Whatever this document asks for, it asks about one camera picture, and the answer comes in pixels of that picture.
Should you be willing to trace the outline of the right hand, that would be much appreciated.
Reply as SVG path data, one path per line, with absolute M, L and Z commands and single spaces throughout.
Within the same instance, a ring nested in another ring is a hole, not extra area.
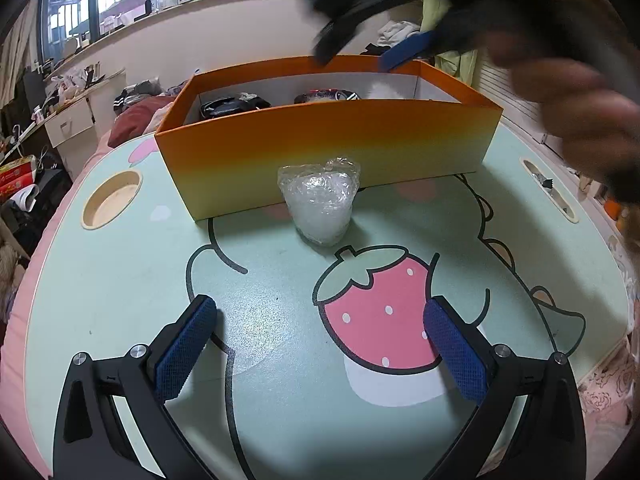
M 639 41 L 639 0 L 608 0 Z M 639 201 L 639 105 L 614 92 L 592 67 L 568 58 L 542 58 L 526 40 L 491 32 L 491 62 L 509 72 L 514 92 L 539 105 L 546 131 L 561 141 L 563 158 L 586 176 L 612 186 L 616 200 Z

